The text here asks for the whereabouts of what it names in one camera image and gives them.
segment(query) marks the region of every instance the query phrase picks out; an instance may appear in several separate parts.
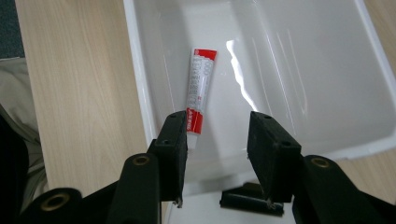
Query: gray floor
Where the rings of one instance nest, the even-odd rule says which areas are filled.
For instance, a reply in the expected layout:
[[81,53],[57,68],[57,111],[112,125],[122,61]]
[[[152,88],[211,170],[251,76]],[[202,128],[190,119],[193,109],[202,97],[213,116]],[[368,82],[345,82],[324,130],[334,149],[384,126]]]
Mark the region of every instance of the gray floor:
[[24,57],[14,0],[0,0],[0,59]]

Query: wooden surface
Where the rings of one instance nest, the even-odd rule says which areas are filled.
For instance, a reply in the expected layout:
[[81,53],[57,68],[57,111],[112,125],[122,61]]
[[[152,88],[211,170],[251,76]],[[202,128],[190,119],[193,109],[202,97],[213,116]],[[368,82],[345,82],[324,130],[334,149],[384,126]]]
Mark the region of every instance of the wooden surface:
[[[84,195],[146,150],[121,0],[17,0],[49,186]],[[396,71],[396,2],[366,0]],[[396,200],[396,149],[339,164],[359,189]]]
[[[366,0],[365,3],[396,75],[396,1]],[[396,149],[338,164],[360,190],[386,202],[396,202]]]

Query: tan fabric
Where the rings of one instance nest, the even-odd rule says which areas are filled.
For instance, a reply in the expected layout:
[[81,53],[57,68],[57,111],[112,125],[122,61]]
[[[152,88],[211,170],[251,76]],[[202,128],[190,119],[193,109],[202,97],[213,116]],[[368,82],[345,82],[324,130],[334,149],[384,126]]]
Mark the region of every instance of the tan fabric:
[[0,115],[20,135],[29,153],[28,179],[22,210],[48,190],[26,60],[0,61]]

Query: red and white tube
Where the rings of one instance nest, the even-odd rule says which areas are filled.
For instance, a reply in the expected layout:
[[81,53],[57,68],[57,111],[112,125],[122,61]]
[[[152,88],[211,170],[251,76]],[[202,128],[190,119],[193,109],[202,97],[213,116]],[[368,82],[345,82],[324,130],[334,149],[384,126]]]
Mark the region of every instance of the red and white tube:
[[187,97],[187,134],[189,148],[195,148],[204,121],[205,102],[217,52],[193,49],[191,55],[189,95]]

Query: tube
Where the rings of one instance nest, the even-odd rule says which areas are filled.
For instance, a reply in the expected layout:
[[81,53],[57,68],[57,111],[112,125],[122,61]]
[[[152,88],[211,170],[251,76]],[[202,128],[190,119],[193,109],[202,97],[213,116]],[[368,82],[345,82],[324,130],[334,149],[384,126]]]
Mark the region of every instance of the tube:
[[192,49],[189,95],[187,97],[187,144],[195,149],[202,131],[205,102],[217,52],[213,49]]

